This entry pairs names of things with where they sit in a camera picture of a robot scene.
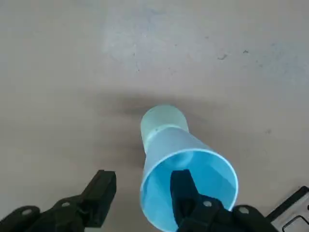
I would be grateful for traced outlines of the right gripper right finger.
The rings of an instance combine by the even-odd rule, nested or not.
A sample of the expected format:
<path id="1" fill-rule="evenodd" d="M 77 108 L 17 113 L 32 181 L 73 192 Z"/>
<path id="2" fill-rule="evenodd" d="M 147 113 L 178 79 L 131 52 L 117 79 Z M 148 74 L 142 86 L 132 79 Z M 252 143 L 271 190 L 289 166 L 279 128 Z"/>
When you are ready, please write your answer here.
<path id="1" fill-rule="evenodd" d="M 220 200 L 198 192 L 189 170 L 173 171 L 172 209 L 178 232 L 275 232 L 256 208 L 237 205 L 231 211 Z"/>

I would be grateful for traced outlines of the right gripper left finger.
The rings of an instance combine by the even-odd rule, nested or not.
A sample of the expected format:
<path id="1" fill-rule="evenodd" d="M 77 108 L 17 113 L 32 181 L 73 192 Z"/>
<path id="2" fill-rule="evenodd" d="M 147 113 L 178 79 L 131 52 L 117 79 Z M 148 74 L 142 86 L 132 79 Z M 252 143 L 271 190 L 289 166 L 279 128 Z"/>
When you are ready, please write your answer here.
<path id="1" fill-rule="evenodd" d="M 63 198 L 50 209 L 34 205 L 15 209 L 0 221 L 2 232 L 83 232 L 101 228 L 116 194 L 116 173 L 99 170 L 79 195 Z"/>

